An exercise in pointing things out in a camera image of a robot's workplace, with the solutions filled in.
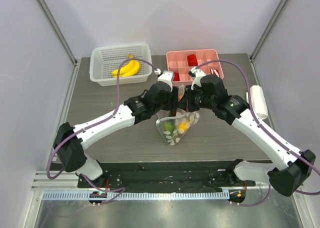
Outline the clear zip top bag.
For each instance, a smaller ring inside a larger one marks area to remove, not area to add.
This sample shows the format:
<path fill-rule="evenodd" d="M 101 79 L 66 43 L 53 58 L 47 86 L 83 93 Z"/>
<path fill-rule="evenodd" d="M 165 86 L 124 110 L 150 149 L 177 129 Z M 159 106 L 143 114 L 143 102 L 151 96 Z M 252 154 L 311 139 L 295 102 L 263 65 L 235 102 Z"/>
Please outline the clear zip top bag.
<path fill-rule="evenodd" d="M 184 96 L 186 86 L 180 85 L 177 87 L 178 87 L 178 95 Z M 190 128 L 191 128 L 201 118 L 198 111 L 187 112 L 187 111 L 184 111 L 180 108 L 177 108 L 176 115 L 169 115 L 169 112 L 165 111 L 165 110 L 158 111 L 156 115 L 157 115 L 157 120 L 155 122 L 155 125 L 156 125 L 160 135 L 163 137 L 163 139 L 165 140 L 165 142 L 169 146 L 175 146 L 176 144 L 178 144 L 181 141 L 181 139 L 183 138 L 183 136 L 187 133 L 186 132 L 186 133 L 180 134 L 178 132 L 178 126 L 180 123 L 189 122 Z M 165 121 L 171 121 L 175 125 L 174 131 L 169 135 L 166 135 L 162 132 L 162 126 Z"/>

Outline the fake yellow banana bunch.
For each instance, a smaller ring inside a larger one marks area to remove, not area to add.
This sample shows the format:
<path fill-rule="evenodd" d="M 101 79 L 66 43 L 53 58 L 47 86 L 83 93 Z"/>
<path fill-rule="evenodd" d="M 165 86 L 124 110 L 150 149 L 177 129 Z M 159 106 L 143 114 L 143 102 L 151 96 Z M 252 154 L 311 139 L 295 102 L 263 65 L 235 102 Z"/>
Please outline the fake yellow banana bunch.
<path fill-rule="evenodd" d="M 140 62 L 137 60 L 130 60 L 128 64 L 121 69 L 115 69 L 111 72 L 111 75 L 115 78 L 117 75 L 120 77 L 135 76 L 140 71 Z"/>

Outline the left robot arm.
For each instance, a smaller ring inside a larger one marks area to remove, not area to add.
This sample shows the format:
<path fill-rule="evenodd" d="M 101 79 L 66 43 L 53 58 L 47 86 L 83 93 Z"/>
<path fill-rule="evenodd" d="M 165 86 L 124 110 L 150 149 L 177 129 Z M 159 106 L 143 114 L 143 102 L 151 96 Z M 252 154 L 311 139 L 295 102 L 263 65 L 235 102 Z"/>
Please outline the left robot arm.
<path fill-rule="evenodd" d="M 175 110 L 178 97 L 178 87 L 158 81 L 141 95 L 130 97 L 117 109 L 94 120 L 75 126 L 63 123 L 53 144 L 63 171 L 81 173 L 93 186 L 102 187 L 107 176 L 98 161 L 90 158 L 85 150 L 118 130 L 149 120 L 160 110 Z"/>

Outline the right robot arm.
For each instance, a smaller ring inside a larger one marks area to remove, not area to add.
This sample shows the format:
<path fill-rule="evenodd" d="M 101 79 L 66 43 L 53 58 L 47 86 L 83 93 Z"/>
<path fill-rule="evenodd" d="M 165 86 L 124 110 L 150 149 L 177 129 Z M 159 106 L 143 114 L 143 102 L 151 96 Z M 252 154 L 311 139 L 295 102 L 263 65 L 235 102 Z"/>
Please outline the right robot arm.
<path fill-rule="evenodd" d="M 236 128 L 253 141 L 271 163 L 240 161 L 226 172 L 233 186 L 250 180 L 271 185 L 283 196 L 291 196 L 311 175 L 315 154 L 291 145 L 258 118 L 249 104 L 238 95 L 229 95 L 221 78 L 205 75 L 187 85 L 178 107 L 187 112 L 212 110 L 215 116 Z"/>

